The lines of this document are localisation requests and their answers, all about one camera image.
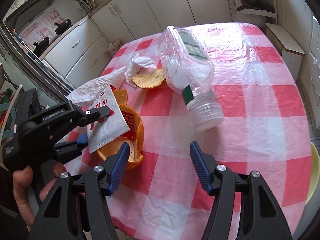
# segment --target range hood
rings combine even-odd
[[[43,14],[54,0],[28,0],[5,19],[4,23],[10,31],[22,31],[30,22]]]

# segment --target yellow bowl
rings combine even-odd
[[[306,205],[308,204],[309,200],[311,199],[313,193],[316,190],[318,180],[319,180],[319,172],[320,172],[320,160],[319,155],[316,147],[312,142],[311,144],[311,160],[312,160],[312,169],[311,169],[311,178],[310,178],[310,184],[309,184],[309,191],[307,196]]]

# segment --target blue gripper pad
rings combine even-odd
[[[190,145],[191,160],[196,169],[202,189],[210,195],[212,192],[210,171],[208,170],[202,155],[204,155],[204,153],[201,151],[198,144],[196,142],[192,142]]]
[[[110,195],[113,195],[116,190],[118,190],[120,186],[120,182],[122,180],[122,176],[124,174],[124,170],[127,166],[127,162],[129,160],[130,155],[130,146],[128,143],[123,143],[118,153],[114,156],[117,156],[117,160],[110,172],[110,180],[108,191]]]
[[[77,139],[77,143],[79,143],[79,144],[88,143],[88,135],[86,133],[81,134]]]

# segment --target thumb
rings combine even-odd
[[[14,198],[23,220],[30,228],[35,220],[35,216],[27,199],[26,188],[31,185],[33,171],[30,166],[27,166],[23,171],[15,171],[12,177]]]

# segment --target plastic bottle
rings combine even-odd
[[[196,130],[207,130],[223,122],[223,111],[212,91],[214,65],[195,36],[182,28],[167,27],[158,51],[169,87],[182,93]]]

